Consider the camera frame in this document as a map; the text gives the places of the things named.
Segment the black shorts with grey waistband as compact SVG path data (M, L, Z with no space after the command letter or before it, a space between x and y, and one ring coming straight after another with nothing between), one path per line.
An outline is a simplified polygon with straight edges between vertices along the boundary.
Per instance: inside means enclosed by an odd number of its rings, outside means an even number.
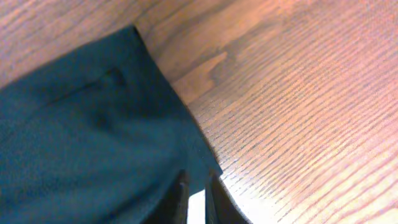
M181 171L221 168L135 27L1 89L2 223L141 223Z

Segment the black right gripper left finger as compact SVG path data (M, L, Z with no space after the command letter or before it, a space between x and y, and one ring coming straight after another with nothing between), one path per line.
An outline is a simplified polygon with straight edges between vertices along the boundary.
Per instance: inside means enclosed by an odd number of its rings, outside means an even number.
M188 175L181 170L144 224L186 224L188 199Z

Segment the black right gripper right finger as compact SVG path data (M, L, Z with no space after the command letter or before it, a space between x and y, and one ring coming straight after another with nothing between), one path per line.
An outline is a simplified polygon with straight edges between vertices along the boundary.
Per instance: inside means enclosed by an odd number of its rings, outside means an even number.
M210 174L205 187L206 224L250 224L225 189L220 178Z

